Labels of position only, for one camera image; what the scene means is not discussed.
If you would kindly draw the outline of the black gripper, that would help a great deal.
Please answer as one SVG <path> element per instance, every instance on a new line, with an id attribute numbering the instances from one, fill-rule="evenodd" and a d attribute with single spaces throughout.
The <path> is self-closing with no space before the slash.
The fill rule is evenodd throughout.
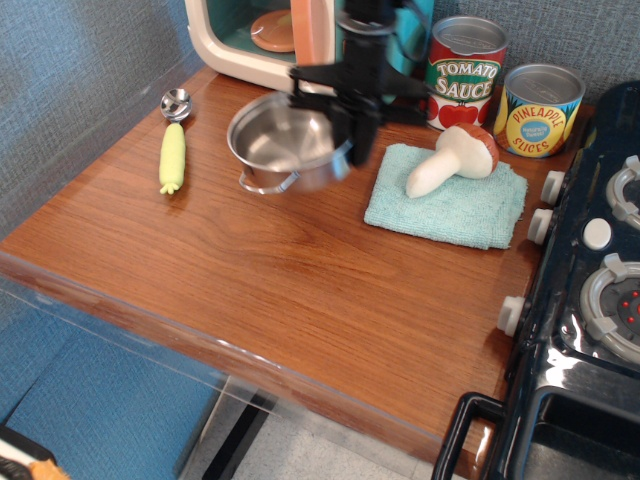
<path id="1" fill-rule="evenodd" d="M 427 101 L 432 88 L 395 70 L 387 60 L 390 33 L 344 31 L 342 59 L 333 64 L 294 66 L 289 96 L 295 108 L 324 113 L 334 147 L 351 153 L 351 164 L 367 163 L 380 124 L 427 124 L 418 105 L 389 105 L 387 97 Z"/>

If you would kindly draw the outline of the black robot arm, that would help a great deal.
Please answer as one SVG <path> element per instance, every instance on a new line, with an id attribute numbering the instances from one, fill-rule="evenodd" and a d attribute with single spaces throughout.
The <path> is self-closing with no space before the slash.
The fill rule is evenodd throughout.
<path id="1" fill-rule="evenodd" d="M 343 57 L 333 64 L 294 66 L 290 105 L 321 111 L 329 120 L 336 147 L 350 144 L 348 162 L 359 167 L 369 158 L 380 126 L 387 122 L 424 126 L 419 107 L 388 105 L 384 98 L 425 101 L 435 89 L 395 70 L 387 60 L 396 13 L 412 1 L 346 1 L 336 15 L 344 32 Z"/>

